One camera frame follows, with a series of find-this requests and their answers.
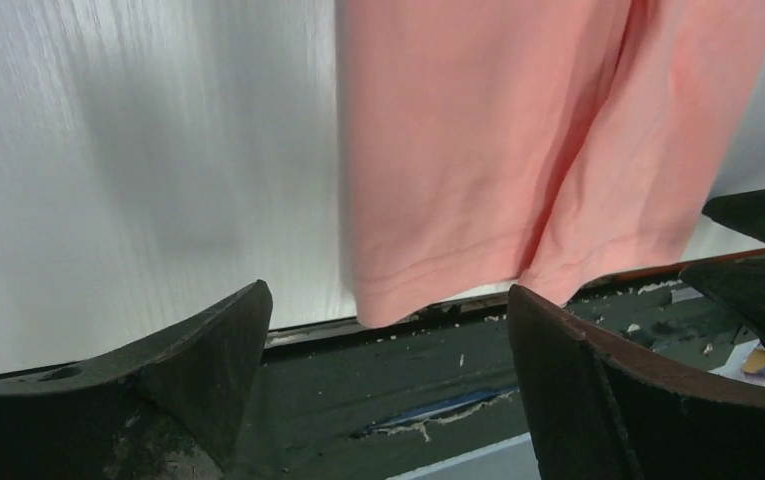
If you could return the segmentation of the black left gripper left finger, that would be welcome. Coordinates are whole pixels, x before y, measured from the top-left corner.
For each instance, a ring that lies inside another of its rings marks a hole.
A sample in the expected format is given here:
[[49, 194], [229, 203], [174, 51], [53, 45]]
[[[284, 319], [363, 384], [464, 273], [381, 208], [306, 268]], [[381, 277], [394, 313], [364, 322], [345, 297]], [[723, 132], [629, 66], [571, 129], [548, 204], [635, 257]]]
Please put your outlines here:
[[273, 299], [255, 281], [108, 353], [0, 375], [0, 479], [219, 479]]

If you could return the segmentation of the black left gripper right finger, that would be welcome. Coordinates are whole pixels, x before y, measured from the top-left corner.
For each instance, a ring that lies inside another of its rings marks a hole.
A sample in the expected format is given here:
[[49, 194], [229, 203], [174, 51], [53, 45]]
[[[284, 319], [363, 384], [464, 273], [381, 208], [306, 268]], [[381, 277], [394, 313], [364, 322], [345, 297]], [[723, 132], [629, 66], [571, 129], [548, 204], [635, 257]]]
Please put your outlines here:
[[765, 479], [765, 387], [689, 367], [513, 286], [507, 325], [544, 479]]

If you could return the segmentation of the pink t shirt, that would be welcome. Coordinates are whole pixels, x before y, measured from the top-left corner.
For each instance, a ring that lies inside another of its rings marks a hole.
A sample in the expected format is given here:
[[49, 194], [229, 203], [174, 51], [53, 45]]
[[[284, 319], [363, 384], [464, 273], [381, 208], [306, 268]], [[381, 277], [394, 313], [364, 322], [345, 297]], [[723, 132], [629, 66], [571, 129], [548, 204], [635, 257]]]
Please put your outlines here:
[[358, 321], [677, 262], [765, 57], [765, 1], [346, 1]]

